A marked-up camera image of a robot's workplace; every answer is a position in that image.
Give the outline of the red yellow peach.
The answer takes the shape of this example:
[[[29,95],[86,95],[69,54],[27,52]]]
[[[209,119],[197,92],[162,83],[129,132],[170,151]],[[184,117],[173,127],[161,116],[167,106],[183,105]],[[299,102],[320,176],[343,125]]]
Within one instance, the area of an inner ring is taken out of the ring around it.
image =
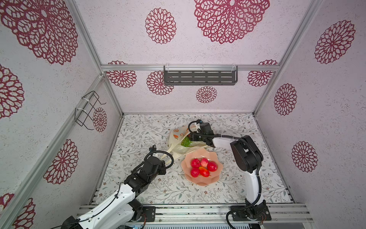
[[[201,167],[204,167],[204,168],[207,168],[208,163],[209,163],[209,160],[208,160],[207,158],[202,158],[202,159],[201,159],[200,166],[201,166]]]

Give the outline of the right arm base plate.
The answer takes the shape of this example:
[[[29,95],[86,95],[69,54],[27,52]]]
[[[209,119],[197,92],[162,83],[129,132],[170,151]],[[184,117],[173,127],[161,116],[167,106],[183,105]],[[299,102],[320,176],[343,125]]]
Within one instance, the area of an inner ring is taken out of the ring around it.
[[[263,200],[261,203],[254,205],[253,207],[247,208],[245,210],[239,210],[245,206],[231,206],[230,210],[232,213],[234,221],[271,221],[272,217],[270,215],[266,201]]]

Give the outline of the red cherry fruit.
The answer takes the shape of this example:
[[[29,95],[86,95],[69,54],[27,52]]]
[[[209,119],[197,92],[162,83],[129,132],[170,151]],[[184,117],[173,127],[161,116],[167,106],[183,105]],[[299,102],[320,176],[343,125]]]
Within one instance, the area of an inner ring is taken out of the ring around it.
[[[207,169],[210,172],[215,172],[215,171],[218,170],[218,165],[213,161],[209,161],[208,164],[207,164]]]

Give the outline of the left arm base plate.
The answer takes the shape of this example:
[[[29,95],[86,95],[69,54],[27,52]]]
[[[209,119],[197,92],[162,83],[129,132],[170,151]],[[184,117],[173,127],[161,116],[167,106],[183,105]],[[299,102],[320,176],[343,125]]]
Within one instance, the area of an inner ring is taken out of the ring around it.
[[[130,222],[154,222],[156,216],[155,206],[144,206],[137,199],[134,199],[129,203],[132,207],[133,216]]]

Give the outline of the red yellow mango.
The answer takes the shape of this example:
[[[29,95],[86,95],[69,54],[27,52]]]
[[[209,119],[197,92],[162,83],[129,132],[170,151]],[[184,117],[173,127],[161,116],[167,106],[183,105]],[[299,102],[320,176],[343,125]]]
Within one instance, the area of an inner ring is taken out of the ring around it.
[[[203,177],[209,177],[210,176],[210,172],[208,169],[204,168],[204,167],[199,167],[200,170],[200,175]]]

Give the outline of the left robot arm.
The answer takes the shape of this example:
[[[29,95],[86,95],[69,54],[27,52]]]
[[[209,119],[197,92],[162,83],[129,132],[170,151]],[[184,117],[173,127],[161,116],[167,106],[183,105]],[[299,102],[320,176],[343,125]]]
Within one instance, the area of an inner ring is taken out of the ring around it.
[[[70,216],[60,228],[116,229],[131,220],[139,220],[143,213],[143,204],[137,197],[147,190],[158,175],[165,175],[173,164],[173,158],[167,166],[164,160],[149,153],[110,197],[78,218]]]

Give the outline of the cream plastic fruit bag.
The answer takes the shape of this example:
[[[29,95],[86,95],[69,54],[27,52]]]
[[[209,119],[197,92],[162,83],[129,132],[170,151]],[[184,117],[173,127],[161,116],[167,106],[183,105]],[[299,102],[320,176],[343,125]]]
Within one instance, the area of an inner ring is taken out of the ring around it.
[[[174,160],[201,148],[209,147],[205,142],[191,141],[190,134],[188,126],[177,127],[169,133],[166,152],[171,154]]]

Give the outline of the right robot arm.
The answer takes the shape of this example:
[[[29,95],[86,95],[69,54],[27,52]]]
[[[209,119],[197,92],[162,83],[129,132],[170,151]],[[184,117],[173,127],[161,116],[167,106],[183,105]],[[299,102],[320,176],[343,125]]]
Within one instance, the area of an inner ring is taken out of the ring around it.
[[[264,201],[260,171],[263,154],[249,135],[242,137],[214,134],[211,125],[202,120],[188,124],[192,141],[203,141],[212,148],[231,150],[237,166],[244,171],[246,179],[246,203],[237,211],[254,211]]]

